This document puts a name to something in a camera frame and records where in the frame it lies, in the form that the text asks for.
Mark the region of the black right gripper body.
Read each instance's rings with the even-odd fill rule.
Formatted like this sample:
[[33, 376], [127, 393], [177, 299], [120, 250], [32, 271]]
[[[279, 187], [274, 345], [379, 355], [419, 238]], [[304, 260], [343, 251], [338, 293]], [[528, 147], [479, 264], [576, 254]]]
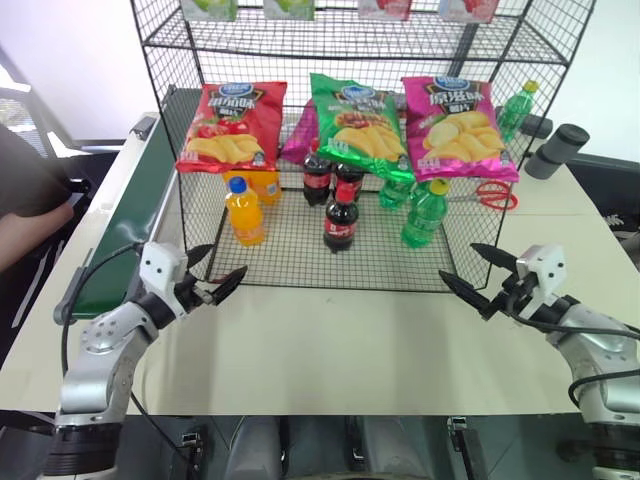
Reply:
[[502, 282], [502, 290], [495, 298], [498, 310], [510, 317], [518, 317], [530, 302], [537, 286], [538, 277], [535, 273], [528, 273], [523, 278], [512, 273]]

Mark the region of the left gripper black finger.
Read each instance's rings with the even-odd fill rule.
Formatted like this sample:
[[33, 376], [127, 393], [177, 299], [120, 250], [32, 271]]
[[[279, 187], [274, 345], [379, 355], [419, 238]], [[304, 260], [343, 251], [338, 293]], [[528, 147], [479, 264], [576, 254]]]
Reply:
[[218, 287], [213, 291], [208, 291], [207, 304], [221, 304], [240, 286], [248, 271], [248, 266], [244, 265], [237, 268], [226, 275], [220, 282]]
[[212, 244], [201, 244], [190, 248], [187, 251], [187, 270], [191, 273], [201, 270], [212, 249]]

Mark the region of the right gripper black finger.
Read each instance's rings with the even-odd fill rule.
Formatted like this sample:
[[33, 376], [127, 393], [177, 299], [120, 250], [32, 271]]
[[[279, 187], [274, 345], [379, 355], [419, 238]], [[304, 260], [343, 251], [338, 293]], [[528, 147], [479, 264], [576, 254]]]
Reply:
[[466, 280], [443, 270], [439, 271], [439, 276], [458, 298], [473, 307], [484, 320], [489, 320], [496, 313], [492, 302]]
[[471, 248], [490, 264], [511, 273], [517, 272], [517, 257], [494, 246], [484, 243], [471, 243]]

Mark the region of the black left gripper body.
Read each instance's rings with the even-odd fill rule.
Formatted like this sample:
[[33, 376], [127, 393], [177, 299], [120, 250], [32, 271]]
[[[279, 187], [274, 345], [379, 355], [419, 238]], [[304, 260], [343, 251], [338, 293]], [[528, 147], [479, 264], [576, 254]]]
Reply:
[[202, 305], [215, 305], [212, 292], [200, 288], [198, 280], [189, 272], [174, 287], [174, 295], [186, 313]]

